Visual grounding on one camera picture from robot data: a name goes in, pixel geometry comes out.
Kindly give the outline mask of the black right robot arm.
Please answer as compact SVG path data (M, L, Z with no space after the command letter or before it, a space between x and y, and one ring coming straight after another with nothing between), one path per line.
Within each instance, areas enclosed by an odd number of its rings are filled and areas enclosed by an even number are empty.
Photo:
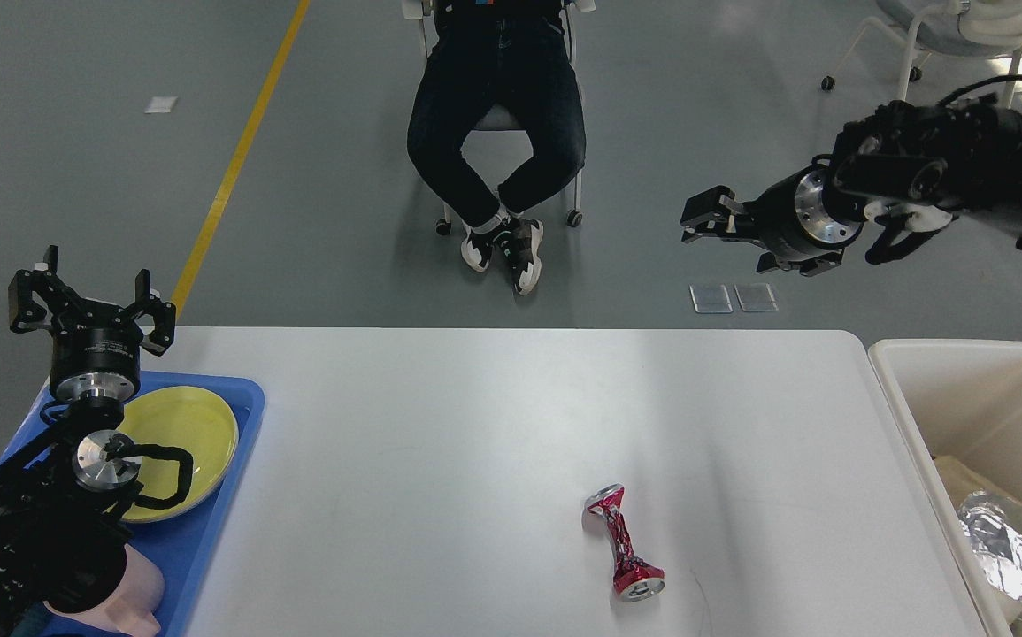
M960 219L1011 235L1022 251L1022 113L995 93L972 96L1017 80L977 81L932 105L880 105L757 198L741 201L724 185L689 198L681 240L749 243L761 251L758 272L802 277L840 266L869 225L881 234L868 265L904 259Z

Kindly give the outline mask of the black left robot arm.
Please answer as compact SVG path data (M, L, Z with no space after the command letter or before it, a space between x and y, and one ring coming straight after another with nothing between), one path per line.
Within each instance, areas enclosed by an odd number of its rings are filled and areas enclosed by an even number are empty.
M0 636L33 606L93 609L127 568L132 507L166 510L190 492L195 461L119 431L140 391L140 354L170 348L176 310L134 280L127 306L79 295L58 277L58 247L9 286L9 328L52 338L44 428L0 463Z

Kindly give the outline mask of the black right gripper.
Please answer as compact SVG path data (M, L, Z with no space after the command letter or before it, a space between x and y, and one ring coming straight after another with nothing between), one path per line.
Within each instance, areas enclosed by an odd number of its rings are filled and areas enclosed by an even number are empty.
M764 253L755 266L758 274L782 271L818 277L841 265L864 226L848 218L861 210L860 201L831 192L826 177L825 166L810 166L745 204L727 186L698 193L684 204L680 240L754 242Z

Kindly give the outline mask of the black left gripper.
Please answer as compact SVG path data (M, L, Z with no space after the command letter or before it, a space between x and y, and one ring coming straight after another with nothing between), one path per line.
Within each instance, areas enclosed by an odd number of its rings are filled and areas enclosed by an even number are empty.
M14 273L8 286L8 327L14 334L52 335L50 394L61 403L85 394L126 402L140 390L140 350L162 357L175 338L176 306L151 286L150 270L134 278L134 301L85 301L58 277L60 249L50 245L32 269ZM150 316L146 334L137 323Z

